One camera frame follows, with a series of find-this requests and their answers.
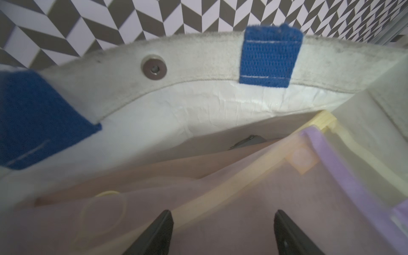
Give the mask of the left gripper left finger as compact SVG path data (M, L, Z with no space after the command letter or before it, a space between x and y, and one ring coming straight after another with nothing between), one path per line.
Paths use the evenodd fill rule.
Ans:
M123 255L168 255L173 226L171 211L164 210Z

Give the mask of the purple mesh pouch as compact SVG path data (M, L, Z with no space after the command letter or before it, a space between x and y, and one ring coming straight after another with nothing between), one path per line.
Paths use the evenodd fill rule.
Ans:
M325 255L408 252L408 197L314 127L197 180L35 207L46 194L2 217L1 254L120 255L164 210L172 255L276 255L278 210Z

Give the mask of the pink trim mesh pouch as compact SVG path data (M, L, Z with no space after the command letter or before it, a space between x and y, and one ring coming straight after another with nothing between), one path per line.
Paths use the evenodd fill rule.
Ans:
M279 139L266 141L225 152L163 161L114 173L86 181L37 198L35 207L88 199L105 191L128 192L158 187L172 181L197 180L213 174L246 158Z

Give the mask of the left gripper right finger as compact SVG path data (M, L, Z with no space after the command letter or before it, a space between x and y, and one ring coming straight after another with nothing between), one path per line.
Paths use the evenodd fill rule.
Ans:
M279 255L325 255L283 210L275 213L274 233Z

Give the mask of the white canvas bag blue handles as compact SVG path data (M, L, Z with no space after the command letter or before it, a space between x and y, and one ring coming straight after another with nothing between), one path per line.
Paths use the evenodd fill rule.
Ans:
M1 70L1 211L128 165L223 150L251 126L281 137L374 90L407 102L408 51L281 26L175 35L43 70Z

